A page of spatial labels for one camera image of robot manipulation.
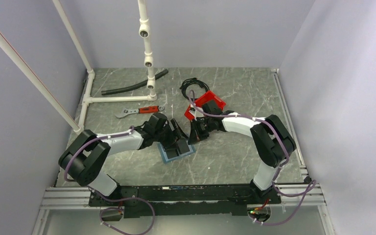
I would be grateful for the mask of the blue card holder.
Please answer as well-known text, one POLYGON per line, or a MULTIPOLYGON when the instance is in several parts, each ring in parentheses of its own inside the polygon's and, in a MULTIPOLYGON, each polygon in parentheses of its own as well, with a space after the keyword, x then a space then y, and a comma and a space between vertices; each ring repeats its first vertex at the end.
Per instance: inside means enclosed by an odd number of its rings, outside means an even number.
POLYGON ((194 146, 189 145, 188 142, 184 140, 178 141, 175 149, 165 150, 160 143, 158 143, 157 146, 164 164, 182 159, 196 152, 194 146))

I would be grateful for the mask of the black credit card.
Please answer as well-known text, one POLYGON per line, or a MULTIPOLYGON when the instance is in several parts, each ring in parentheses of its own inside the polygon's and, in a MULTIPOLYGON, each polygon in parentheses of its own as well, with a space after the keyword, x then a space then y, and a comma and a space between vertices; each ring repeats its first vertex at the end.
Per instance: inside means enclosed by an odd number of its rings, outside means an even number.
POLYGON ((185 156, 194 153, 195 149, 187 140, 179 140, 177 142, 177 152, 179 156, 185 156))
POLYGON ((167 161, 172 161, 176 157, 179 157, 178 149, 169 149, 165 151, 165 159, 167 161))

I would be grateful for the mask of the red plastic bin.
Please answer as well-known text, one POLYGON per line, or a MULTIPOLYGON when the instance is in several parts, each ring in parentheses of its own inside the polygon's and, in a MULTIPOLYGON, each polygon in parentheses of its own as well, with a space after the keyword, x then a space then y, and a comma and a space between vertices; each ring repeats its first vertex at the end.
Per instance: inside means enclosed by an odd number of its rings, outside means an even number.
MULTIPOLYGON (((205 103, 207 103, 209 101, 212 101, 212 100, 216 102, 218 108, 220 108, 221 110, 223 110, 224 107, 226 106, 226 102, 223 101, 219 96, 217 96, 216 94, 214 94, 212 91, 205 92, 202 96, 200 96, 199 98, 195 99, 193 102, 196 105, 196 107, 202 109, 202 106, 205 103)), ((193 120, 194 119, 194 115, 195 115, 195 108, 194 108, 194 106, 190 104, 189 107, 186 109, 184 115, 185 115, 185 117, 188 120, 193 120)))

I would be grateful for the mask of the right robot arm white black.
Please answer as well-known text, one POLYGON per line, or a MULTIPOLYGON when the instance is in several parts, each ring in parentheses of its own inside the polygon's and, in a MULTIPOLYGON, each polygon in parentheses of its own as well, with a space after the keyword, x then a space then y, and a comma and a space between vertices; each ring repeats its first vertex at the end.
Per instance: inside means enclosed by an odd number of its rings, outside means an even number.
POLYGON ((211 100, 201 108, 190 105, 194 118, 190 121, 189 144, 207 139, 212 131, 232 132, 253 139, 261 159, 256 175, 251 180, 251 199, 262 203, 269 197, 269 190, 279 174, 280 167, 286 164, 296 143, 276 115, 251 117, 233 111, 222 111, 211 100))

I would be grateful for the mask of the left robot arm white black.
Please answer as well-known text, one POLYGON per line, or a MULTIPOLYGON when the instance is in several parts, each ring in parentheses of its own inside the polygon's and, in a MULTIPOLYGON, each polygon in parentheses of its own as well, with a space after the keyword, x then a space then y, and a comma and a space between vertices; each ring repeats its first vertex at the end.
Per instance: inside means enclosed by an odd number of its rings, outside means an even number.
POLYGON ((82 131, 59 158, 67 182, 76 182, 102 195, 106 204, 116 205, 121 197, 120 184, 102 172, 108 156, 130 150, 141 150, 158 145, 164 163, 195 152, 188 136, 176 120, 162 113, 154 113, 142 125, 131 126, 124 132, 96 134, 82 131))

